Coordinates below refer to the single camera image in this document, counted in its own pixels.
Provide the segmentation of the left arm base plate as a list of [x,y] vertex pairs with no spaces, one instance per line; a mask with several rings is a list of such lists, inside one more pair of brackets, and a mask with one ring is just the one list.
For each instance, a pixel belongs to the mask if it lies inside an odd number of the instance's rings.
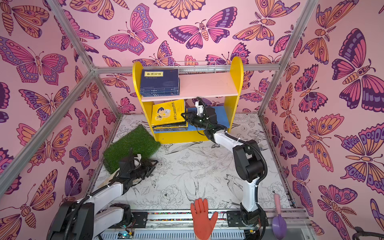
[[119,226],[124,229],[144,229],[147,226],[148,215],[148,212],[133,212],[124,214]]

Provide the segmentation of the yellow cartoon cover book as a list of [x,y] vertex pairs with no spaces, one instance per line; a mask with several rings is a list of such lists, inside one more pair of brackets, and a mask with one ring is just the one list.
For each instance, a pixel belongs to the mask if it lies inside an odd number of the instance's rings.
[[154,128],[154,130],[165,130],[165,129],[169,129],[169,130],[187,130],[188,128]]

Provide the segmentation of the thin yellow book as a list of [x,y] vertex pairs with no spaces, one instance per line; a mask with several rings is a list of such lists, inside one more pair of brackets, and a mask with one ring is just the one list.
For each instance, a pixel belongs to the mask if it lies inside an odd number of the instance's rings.
[[185,113],[186,104],[184,100],[175,100],[152,107],[152,126],[168,125],[184,122],[182,114]]

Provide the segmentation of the navy book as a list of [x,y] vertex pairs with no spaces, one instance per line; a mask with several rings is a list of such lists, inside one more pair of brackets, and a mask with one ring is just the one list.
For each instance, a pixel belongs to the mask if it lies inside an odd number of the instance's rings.
[[146,92],[149,92],[149,93],[177,93],[179,92],[180,89],[179,88],[143,88],[141,89],[141,92],[143,93],[146,93]]
[[179,92],[142,92],[141,95],[146,95],[146,94],[180,94]]
[[178,70],[146,70],[141,75],[142,89],[178,88]]
[[170,97],[170,96],[179,96],[179,94],[146,94],[142,95],[142,97],[150,98],[150,97]]

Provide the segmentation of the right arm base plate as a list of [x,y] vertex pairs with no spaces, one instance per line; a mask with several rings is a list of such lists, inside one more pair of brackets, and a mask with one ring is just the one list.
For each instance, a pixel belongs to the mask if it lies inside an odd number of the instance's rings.
[[246,210],[227,211],[227,223],[229,227],[268,227],[267,215],[261,209],[253,212]]

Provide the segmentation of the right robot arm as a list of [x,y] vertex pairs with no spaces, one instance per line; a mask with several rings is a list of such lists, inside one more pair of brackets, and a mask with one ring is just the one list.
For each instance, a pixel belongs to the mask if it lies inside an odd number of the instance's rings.
[[256,141],[244,141],[229,134],[229,129],[217,122],[216,112],[208,108],[201,98],[195,102],[195,112],[182,113],[187,123],[202,129],[208,140],[233,153],[237,174],[244,181],[242,210],[246,214],[262,211],[259,204],[259,184],[268,174],[266,160]]

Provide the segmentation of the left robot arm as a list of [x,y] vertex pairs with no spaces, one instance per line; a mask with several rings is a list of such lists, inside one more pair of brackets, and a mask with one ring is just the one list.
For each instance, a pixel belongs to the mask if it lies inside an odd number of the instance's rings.
[[119,162],[112,179],[103,187],[77,201],[63,203],[50,226],[48,240],[92,240],[115,225],[132,225],[130,205],[113,201],[149,178],[157,160],[130,154]]

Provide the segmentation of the black book yellow title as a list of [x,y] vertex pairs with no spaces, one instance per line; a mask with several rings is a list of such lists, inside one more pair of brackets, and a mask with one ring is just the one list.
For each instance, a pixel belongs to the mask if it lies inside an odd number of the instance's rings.
[[172,123],[172,124],[165,124],[165,125],[154,126],[153,128],[154,129],[188,128],[188,123],[187,122]]

